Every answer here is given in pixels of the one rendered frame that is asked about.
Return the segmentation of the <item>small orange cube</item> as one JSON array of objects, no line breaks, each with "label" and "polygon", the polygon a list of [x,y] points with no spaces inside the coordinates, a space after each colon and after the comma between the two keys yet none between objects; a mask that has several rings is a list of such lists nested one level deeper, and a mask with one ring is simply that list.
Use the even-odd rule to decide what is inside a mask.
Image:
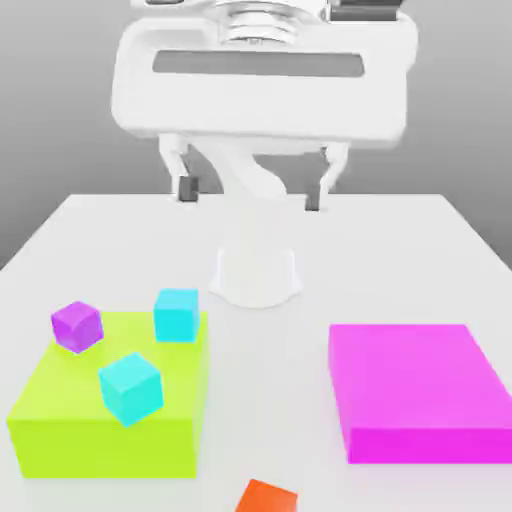
[{"label": "small orange cube", "polygon": [[297,512],[297,499],[294,492],[251,479],[235,512]]}]

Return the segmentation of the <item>large magenta box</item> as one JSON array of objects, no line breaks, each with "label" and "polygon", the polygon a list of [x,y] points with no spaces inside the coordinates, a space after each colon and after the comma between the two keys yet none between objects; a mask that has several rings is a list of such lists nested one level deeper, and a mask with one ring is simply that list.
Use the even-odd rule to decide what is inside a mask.
[{"label": "large magenta box", "polygon": [[512,394],[466,326],[333,324],[328,367],[348,463],[512,465]]}]

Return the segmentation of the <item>small cyan cube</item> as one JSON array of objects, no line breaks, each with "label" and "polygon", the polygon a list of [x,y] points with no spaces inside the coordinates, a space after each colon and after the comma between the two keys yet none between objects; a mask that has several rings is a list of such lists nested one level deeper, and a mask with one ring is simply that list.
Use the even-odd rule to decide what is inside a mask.
[{"label": "small cyan cube", "polygon": [[98,370],[105,407],[125,428],[164,405],[160,371],[134,352]]},{"label": "small cyan cube", "polygon": [[193,343],[200,324],[198,290],[162,289],[153,307],[153,322],[157,341]]}]

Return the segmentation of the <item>small purple cube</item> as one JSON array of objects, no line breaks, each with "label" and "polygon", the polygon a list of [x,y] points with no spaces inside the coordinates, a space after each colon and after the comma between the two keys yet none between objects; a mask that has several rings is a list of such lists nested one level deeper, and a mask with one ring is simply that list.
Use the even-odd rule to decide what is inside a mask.
[{"label": "small purple cube", "polygon": [[80,354],[104,337],[100,311],[75,301],[51,315],[55,341],[61,347]]}]

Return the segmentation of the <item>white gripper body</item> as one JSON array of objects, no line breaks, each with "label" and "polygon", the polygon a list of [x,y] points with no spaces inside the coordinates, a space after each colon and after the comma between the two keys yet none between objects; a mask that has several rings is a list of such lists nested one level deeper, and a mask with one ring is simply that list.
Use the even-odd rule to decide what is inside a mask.
[{"label": "white gripper body", "polygon": [[111,113],[140,138],[395,143],[407,123],[414,21],[317,23],[292,45],[223,45],[202,16],[144,17],[117,50]]}]

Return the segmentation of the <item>large lime green box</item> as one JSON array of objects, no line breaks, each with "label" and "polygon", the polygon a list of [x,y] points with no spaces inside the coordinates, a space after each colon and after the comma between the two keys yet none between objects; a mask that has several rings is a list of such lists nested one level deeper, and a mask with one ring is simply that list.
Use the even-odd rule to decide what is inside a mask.
[{"label": "large lime green box", "polygon": [[[155,339],[149,312],[105,312],[80,355],[47,344],[7,416],[26,478],[193,478],[207,394],[208,316],[193,343]],[[105,407],[98,372],[139,353],[161,373],[163,407],[128,428]]]}]

